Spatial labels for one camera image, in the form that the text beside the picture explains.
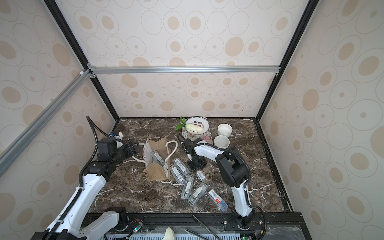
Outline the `clear compass case red blue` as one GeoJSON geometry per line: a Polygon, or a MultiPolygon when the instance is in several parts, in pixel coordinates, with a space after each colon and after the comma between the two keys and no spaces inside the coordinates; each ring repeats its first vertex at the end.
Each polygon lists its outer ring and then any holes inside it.
{"type": "Polygon", "coordinates": [[[206,176],[205,176],[205,174],[203,173],[202,170],[197,170],[196,171],[196,175],[197,175],[197,177],[199,178],[199,180],[201,182],[203,182],[206,179],[206,176]]]}

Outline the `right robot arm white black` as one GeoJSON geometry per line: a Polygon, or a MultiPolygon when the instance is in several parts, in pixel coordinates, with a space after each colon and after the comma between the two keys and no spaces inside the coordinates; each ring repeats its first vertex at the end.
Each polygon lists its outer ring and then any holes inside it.
{"type": "Polygon", "coordinates": [[[231,187],[239,227],[250,228],[255,218],[255,209],[260,212],[262,209],[251,204],[248,184],[252,180],[252,174],[237,148],[220,148],[202,139],[185,139],[181,145],[190,159],[192,170],[197,171],[205,167],[206,159],[217,163],[223,181],[231,187]]]}

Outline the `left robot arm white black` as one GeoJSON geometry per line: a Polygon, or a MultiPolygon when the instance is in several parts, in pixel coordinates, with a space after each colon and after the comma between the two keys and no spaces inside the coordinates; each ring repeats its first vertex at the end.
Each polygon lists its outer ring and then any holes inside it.
{"type": "Polygon", "coordinates": [[[124,231],[129,225],[125,210],[112,207],[99,218],[82,227],[82,223],[100,190],[110,180],[117,166],[138,153],[137,144],[124,143],[121,132],[112,131],[99,139],[101,129],[87,117],[95,138],[95,149],[79,173],[79,186],[51,224],[43,232],[36,232],[33,240],[98,240],[109,230],[124,231]]]}

